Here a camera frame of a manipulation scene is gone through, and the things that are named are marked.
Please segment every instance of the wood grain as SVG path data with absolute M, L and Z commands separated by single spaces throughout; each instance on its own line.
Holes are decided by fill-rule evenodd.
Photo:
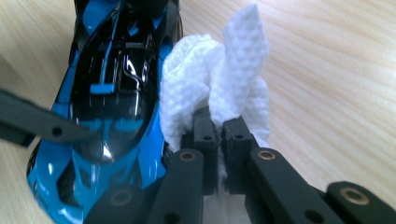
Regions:
M 396 207 L 396 2 L 181 1 L 185 35 L 257 3 L 271 52 L 273 148 L 307 182 L 363 185 Z M 0 2 L 0 88 L 50 108 L 73 37 L 73 1 Z M 31 149 L 0 141 L 0 222 L 50 223 L 25 181 Z

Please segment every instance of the table surface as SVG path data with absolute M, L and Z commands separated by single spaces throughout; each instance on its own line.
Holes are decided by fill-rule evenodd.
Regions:
M 303 178 L 347 180 L 396 207 L 396 1 L 181 1 L 185 35 L 257 3 L 270 55 L 272 134 Z M 0 2 L 0 88 L 50 108 L 74 29 L 72 0 Z M 32 149 L 0 141 L 0 222 L 50 223 L 27 188 Z

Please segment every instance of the blue toy car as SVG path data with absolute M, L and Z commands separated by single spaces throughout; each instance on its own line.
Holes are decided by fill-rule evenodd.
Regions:
M 144 223 L 165 174 L 159 83 L 181 19 L 177 0 L 140 2 L 75 0 L 69 68 L 52 112 L 98 134 L 76 145 L 42 140 L 27 168 L 57 223 Z

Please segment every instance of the crumpled paper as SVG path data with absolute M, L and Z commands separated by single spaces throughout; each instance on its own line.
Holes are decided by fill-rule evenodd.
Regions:
M 268 147 L 268 90 L 261 77 L 268 42 L 256 5 L 235 13 L 223 30 L 223 43 L 210 35 L 182 38 L 163 64 L 160 93 L 161 128 L 171 150 L 192 128 L 193 112 L 209 105 L 220 130 L 224 121 L 242 115 L 261 147 Z M 219 165 L 223 159 L 219 150 Z M 225 174 L 219 168 L 219 179 Z M 204 223 L 249 223 L 244 197 L 228 195 L 222 186 L 205 197 Z

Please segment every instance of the paper towel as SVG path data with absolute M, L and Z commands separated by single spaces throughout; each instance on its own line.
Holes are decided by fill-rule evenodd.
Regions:
M 268 94 L 261 77 L 268 44 L 256 5 L 232 16 L 223 41 L 209 35 L 186 36 L 165 59 L 160 118 L 173 151 L 179 150 L 182 134 L 192 128 L 193 112 L 205 105 L 218 128 L 242 115 L 259 145 L 268 146 Z M 219 180 L 224 176 L 219 150 Z M 217 194 L 205 197 L 204 223 L 249 223 L 243 200 L 220 186 Z

